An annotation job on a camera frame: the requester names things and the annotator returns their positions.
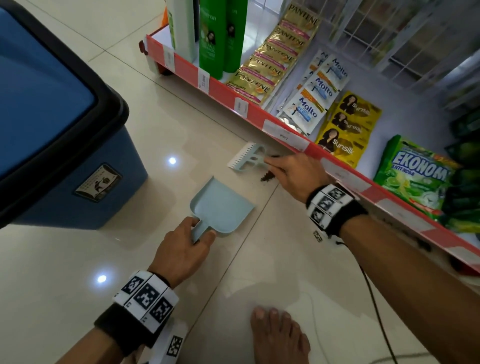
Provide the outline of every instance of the dustpan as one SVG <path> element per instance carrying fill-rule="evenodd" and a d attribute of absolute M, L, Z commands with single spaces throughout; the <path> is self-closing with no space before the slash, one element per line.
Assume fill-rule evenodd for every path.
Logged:
<path fill-rule="evenodd" d="M 246 198 L 212 177 L 190 202 L 190 210 L 200 219 L 192 229 L 193 242 L 208 228 L 224 234 L 233 232 L 253 208 Z"/>

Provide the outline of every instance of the right hand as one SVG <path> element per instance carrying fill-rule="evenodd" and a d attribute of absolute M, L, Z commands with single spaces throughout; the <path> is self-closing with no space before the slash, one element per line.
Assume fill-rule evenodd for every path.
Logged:
<path fill-rule="evenodd" d="M 269 170 L 285 190 L 300 202 L 318 187 L 333 183 L 319 160 L 300 153 L 286 157 L 265 157 Z"/>

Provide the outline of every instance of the blue plastic container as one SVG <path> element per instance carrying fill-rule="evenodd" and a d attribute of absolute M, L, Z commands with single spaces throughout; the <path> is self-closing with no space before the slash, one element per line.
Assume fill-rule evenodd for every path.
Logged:
<path fill-rule="evenodd" d="M 11 0 L 0 49 L 0 227 L 100 228 L 147 178 L 126 102 Z"/>

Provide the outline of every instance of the wire rack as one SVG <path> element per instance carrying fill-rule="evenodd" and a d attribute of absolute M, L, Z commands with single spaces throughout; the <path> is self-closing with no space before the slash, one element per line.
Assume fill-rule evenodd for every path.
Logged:
<path fill-rule="evenodd" d="M 275 13 L 291 2 L 255 1 Z M 323 18 L 321 41 L 362 68 L 447 109 L 480 104 L 479 0 L 296 2 Z"/>

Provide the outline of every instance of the foot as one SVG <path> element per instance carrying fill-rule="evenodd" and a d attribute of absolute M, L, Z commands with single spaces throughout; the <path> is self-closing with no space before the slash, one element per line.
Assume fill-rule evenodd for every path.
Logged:
<path fill-rule="evenodd" d="M 308 364 L 310 343 L 291 316 L 256 307 L 250 319 L 256 364 Z"/>

